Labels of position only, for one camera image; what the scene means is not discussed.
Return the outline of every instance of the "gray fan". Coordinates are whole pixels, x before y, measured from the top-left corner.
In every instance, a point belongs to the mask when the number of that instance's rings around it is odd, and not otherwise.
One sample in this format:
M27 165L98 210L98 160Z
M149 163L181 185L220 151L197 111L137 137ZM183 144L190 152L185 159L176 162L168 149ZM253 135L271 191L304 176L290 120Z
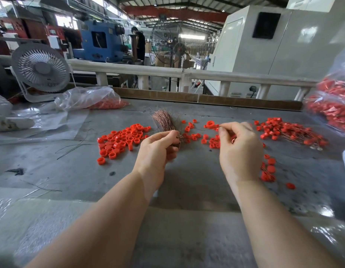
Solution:
M27 84L43 92L58 92L69 82L69 66L63 56L45 44L27 43L12 54L12 69L30 102L54 100L55 94L30 95Z

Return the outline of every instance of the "black stain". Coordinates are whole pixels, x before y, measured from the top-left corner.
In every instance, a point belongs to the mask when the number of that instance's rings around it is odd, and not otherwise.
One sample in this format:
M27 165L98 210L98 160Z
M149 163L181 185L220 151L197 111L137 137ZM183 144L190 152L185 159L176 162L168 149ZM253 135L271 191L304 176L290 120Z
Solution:
M23 168L9 169L5 172L13 172L13 173L15 173L15 176L17 176L17 175L22 176L23 174L25 174L25 172L23 171Z

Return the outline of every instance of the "man in black shirt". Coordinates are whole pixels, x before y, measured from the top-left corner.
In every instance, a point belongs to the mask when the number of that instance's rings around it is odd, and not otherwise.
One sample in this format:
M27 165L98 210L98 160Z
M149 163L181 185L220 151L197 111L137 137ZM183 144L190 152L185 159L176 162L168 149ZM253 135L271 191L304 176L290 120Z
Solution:
M131 32L133 33L133 35L137 35L137 37L136 37L137 55L138 55L138 59L143 61L143 64L144 64L144 59L145 59L145 36L135 26L133 26L131 28Z

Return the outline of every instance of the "hand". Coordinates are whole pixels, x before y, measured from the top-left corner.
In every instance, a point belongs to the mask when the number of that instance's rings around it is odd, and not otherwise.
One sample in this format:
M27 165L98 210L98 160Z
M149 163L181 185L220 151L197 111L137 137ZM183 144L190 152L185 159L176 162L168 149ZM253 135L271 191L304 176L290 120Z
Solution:
M150 199L164 180L166 163L177 156L179 131L164 131L154 134L141 142L133 172L143 180L146 197Z
M237 139L232 144L230 133ZM263 144L247 122L221 124L220 164L232 190L239 181L258 180L263 158Z

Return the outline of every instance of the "railing post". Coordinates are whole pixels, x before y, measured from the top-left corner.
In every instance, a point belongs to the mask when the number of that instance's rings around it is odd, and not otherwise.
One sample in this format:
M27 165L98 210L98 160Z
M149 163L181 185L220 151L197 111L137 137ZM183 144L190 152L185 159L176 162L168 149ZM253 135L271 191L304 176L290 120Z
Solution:
M228 91L230 90L230 85L231 85L231 82L221 81L218 95L221 97L227 97Z
M270 86L271 85L268 85L268 84L261 84L261 87L258 90L256 99L265 100L267 98Z
M149 90L149 76L138 75L139 89Z
M302 101L306 94L309 93L311 87L301 87L298 91L298 94L295 96L295 101Z
M192 85L191 78L183 75L179 82L179 92L188 93L190 86Z
M96 72L96 77L98 86L108 86L108 78L105 72Z

